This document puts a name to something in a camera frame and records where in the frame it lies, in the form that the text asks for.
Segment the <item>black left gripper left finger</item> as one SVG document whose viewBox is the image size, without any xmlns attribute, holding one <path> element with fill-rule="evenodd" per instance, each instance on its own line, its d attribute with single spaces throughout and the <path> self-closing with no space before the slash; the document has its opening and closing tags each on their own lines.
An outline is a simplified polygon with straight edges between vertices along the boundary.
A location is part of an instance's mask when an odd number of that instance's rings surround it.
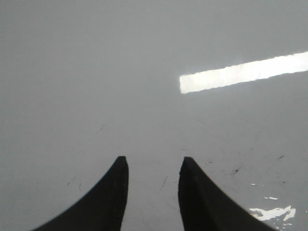
<svg viewBox="0 0 308 231">
<path fill-rule="evenodd" d="M 98 183 L 37 231 L 119 231 L 128 198 L 128 164 L 119 156 Z"/>
</svg>

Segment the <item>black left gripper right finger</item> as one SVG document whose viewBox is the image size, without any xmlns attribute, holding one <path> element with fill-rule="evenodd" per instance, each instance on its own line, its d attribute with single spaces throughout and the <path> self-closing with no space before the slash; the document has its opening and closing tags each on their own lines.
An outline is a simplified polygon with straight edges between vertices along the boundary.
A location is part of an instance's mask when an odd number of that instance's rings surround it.
<svg viewBox="0 0 308 231">
<path fill-rule="evenodd" d="M 186 231 L 273 230 L 228 197 L 192 157 L 182 162 L 178 201 Z"/>
</svg>

